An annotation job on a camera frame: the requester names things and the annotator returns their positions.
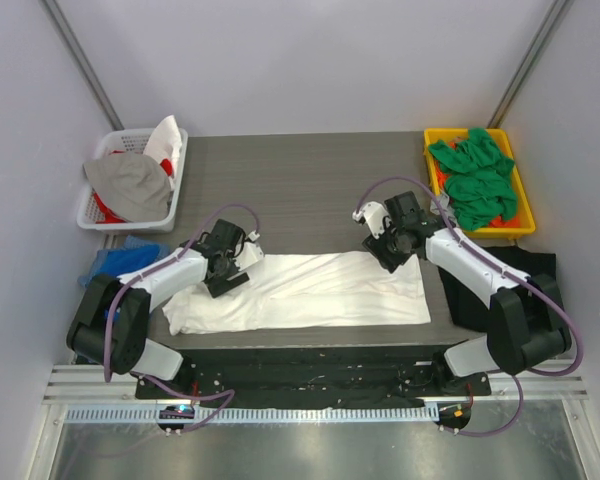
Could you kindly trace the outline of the white t shirt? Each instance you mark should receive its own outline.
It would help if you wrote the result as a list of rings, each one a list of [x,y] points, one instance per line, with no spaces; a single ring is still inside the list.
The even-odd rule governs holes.
[[[169,331],[213,334],[265,329],[421,325],[430,322],[419,262],[390,273],[369,253],[268,255],[248,281],[212,298],[202,284],[163,307]]]

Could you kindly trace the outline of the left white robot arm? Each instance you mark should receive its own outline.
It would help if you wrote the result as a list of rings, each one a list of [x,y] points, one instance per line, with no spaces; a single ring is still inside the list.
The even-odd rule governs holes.
[[[105,376],[132,374],[158,380],[170,398],[193,392],[195,368],[180,352],[149,338],[153,311],[187,287],[202,285],[217,298],[249,280],[246,270],[263,259],[259,232],[246,233],[219,219],[209,232],[131,273],[96,275],[69,327],[66,344],[105,368]]]

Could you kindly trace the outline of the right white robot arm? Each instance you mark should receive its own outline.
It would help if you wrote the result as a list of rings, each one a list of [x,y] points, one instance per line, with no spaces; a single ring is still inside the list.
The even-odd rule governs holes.
[[[531,276],[497,259],[448,218],[426,213],[412,192],[368,202],[352,218],[368,227],[363,246],[382,268],[393,273],[416,256],[450,274],[485,307],[485,334],[433,359],[431,380],[440,393],[457,393],[474,374],[517,375],[571,348],[554,279]]]

